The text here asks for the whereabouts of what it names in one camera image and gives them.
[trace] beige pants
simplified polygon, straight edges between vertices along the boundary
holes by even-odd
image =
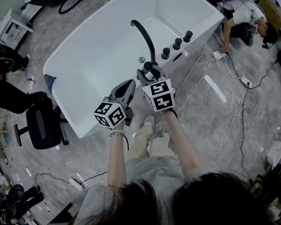
[[[148,157],[174,157],[175,154],[168,147],[167,139],[157,137],[152,140],[151,154],[149,155],[147,147],[153,130],[150,125],[143,126],[135,135],[131,148],[128,151],[128,160],[133,158],[148,158]]]

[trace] black faucet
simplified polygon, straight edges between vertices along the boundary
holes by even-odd
[[[138,28],[138,30],[140,31],[140,33],[142,34],[142,36],[144,37],[144,39],[146,40],[146,42],[148,44],[148,47],[150,50],[150,55],[151,55],[151,63],[153,65],[157,65],[156,60],[155,60],[155,48],[154,48],[152,40],[151,40],[149,34],[147,33],[146,29],[137,20],[131,20],[130,25]]]

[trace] white bathtub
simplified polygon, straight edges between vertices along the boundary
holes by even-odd
[[[93,111],[114,86],[134,79],[150,61],[148,46],[130,21],[138,20],[150,35],[156,62],[167,73],[201,48],[223,16],[205,0],[112,0],[77,27],[54,51],[44,66],[44,74],[57,77],[52,94],[64,116],[80,137],[91,134],[97,123]],[[191,30],[190,43],[172,45]],[[170,57],[161,58],[169,47]],[[183,54],[172,62],[181,52]]]

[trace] gray shirt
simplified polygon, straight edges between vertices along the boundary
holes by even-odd
[[[139,179],[149,182],[158,200],[161,200],[162,224],[169,224],[172,220],[171,204],[174,193],[186,181],[198,178],[206,170],[194,169],[190,177],[185,179],[179,161],[173,157],[149,157],[132,159],[126,162],[128,183]],[[85,225],[85,220],[100,214],[110,207],[113,191],[107,186],[93,185],[84,199],[77,216],[75,225]]]

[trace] bathtub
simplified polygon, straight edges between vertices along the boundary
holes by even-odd
[[[44,74],[57,77],[52,94],[69,124],[80,137],[92,133],[97,123],[93,111],[121,82],[134,79],[150,60],[148,46],[131,20],[138,20],[150,35],[156,62],[167,73],[201,48],[223,19],[205,0],[112,0],[77,27],[53,52]],[[189,43],[172,45],[191,30]],[[170,57],[161,58],[169,47]]]

